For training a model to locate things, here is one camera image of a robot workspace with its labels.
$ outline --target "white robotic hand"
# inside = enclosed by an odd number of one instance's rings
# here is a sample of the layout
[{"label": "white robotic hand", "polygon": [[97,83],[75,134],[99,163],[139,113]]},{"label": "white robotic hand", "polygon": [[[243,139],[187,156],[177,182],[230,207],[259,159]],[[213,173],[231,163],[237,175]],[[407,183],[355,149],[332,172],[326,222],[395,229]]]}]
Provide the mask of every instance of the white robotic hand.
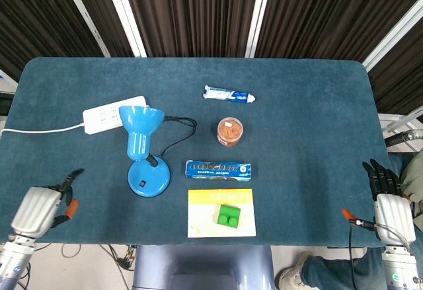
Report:
[{"label": "white robotic hand", "polygon": [[403,197],[397,175],[373,159],[370,163],[371,166],[363,163],[363,167],[370,179],[375,223],[357,220],[358,226],[376,229],[386,245],[382,260],[388,290],[419,290],[422,280],[418,276],[416,258],[410,253],[410,243],[416,240],[410,204]]},{"label": "white robotic hand", "polygon": [[[9,235],[9,241],[0,252],[0,290],[15,288],[34,253],[36,238],[73,217],[79,202],[72,199],[71,184],[83,171],[73,171],[61,186],[33,186],[27,191],[12,222],[15,234]],[[56,216],[64,196],[68,209],[65,214]]]}]

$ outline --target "shoe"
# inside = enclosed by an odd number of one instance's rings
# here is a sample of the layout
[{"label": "shoe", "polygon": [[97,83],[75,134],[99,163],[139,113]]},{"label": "shoe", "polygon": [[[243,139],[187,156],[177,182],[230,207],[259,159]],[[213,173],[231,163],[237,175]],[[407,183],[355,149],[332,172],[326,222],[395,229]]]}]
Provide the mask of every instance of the shoe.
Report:
[{"label": "shoe", "polygon": [[298,258],[297,263],[280,272],[277,282],[279,290],[319,290],[316,287],[310,287],[301,280],[301,270],[308,257],[312,256],[309,252],[303,252]]}]

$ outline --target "blue tablecloth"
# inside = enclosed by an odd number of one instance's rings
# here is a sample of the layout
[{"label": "blue tablecloth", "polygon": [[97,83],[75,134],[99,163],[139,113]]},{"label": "blue tablecloth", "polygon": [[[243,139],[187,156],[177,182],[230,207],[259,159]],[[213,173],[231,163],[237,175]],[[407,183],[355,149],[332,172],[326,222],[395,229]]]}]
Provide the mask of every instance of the blue tablecloth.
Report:
[{"label": "blue tablecloth", "polygon": [[[204,100],[205,84],[249,91],[252,104]],[[87,108],[144,95],[167,115],[197,120],[196,134],[165,156],[172,179],[156,198],[127,184],[132,163],[122,128],[87,135],[3,134],[0,140],[0,238],[31,186],[60,184],[76,168],[80,207],[44,242],[125,244],[348,244],[346,207],[373,218],[362,161],[389,164],[367,73],[355,61],[218,58],[56,58],[29,62],[6,127],[57,129],[82,122]],[[233,148],[216,139],[218,121],[233,116],[244,135]],[[189,132],[165,122],[153,134],[158,153]],[[188,159],[252,164],[250,182],[193,180]],[[187,238],[188,189],[252,188],[256,237]],[[357,246],[379,246],[357,230]]]}]

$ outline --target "green block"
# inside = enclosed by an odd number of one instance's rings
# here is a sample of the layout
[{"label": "green block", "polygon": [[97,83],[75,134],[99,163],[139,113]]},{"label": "green block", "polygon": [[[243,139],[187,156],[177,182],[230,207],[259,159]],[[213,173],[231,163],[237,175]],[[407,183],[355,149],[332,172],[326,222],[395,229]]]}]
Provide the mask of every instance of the green block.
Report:
[{"label": "green block", "polygon": [[233,227],[236,229],[238,227],[240,214],[241,209],[238,207],[220,205],[219,216],[217,217],[217,224]]}]

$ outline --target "jeans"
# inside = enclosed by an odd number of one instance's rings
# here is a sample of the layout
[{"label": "jeans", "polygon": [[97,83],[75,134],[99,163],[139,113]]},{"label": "jeans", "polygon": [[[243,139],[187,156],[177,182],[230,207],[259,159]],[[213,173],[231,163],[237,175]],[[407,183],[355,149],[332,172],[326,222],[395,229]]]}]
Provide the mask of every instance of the jeans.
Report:
[{"label": "jeans", "polygon": [[[419,277],[423,277],[423,233],[415,227],[416,241],[411,253],[416,257]],[[354,260],[354,275],[359,290],[386,290],[385,271],[382,263],[384,247],[368,248],[363,258]],[[310,257],[301,270],[303,282],[320,290],[350,290],[351,265],[349,260],[326,260]]]}]

